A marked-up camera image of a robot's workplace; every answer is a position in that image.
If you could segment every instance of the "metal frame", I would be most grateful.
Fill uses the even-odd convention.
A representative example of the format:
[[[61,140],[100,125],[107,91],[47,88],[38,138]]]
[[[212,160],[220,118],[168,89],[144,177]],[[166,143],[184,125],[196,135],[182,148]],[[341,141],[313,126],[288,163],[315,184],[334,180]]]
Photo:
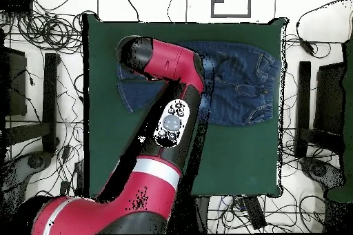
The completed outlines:
[[[14,145],[31,139],[42,137],[43,151],[55,153],[57,138],[57,67],[60,56],[57,53],[45,54],[43,119],[42,123],[21,125],[4,130],[6,145]]]
[[[215,14],[214,13],[214,3],[218,0],[211,0],[211,18],[251,18],[251,0],[248,0],[248,13],[247,14],[237,14],[237,15],[226,15],[226,14]]]

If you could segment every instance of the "green table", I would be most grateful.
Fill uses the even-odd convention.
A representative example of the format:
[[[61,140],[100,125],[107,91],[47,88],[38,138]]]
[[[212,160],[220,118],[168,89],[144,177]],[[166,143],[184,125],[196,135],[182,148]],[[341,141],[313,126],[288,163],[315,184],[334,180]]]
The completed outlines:
[[[285,19],[271,24],[98,22],[88,15],[89,43],[89,194],[94,196],[110,176],[124,145],[144,111],[129,113],[117,89],[115,48],[125,36],[138,34],[162,41],[229,41],[256,46],[281,59]],[[277,193],[279,80],[274,117],[250,127],[210,125],[192,194]]]

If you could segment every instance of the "black stand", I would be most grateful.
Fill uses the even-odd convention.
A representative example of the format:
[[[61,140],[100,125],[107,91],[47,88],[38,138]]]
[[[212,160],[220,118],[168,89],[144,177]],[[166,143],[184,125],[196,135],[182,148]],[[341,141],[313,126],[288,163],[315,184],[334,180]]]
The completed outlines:
[[[43,151],[54,156],[59,144],[57,138],[57,67],[60,56],[56,53],[45,54],[43,84],[43,118],[42,124],[20,125],[5,129],[4,138],[7,145],[22,143],[31,139],[42,138]]]
[[[343,89],[341,80],[344,73],[344,63],[320,67],[317,76],[314,128],[309,129],[311,63],[299,63],[295,157],[306,157],[308,143],[336,154],[343,153]]]

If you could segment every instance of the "denim jeans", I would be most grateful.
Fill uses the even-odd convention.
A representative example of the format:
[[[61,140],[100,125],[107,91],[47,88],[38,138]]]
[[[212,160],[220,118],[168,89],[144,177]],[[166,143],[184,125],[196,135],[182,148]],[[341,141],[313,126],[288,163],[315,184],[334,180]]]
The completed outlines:
[[[214,91],[209,123],[245,126],[273,116],[275,78],[281,62],[254,46],[218,41],[184,41],[182,45],[198,52],[207,73],[214,69]],[[118,89],[129,112],[153,104],[165,81],[147,81],[117,65]]]

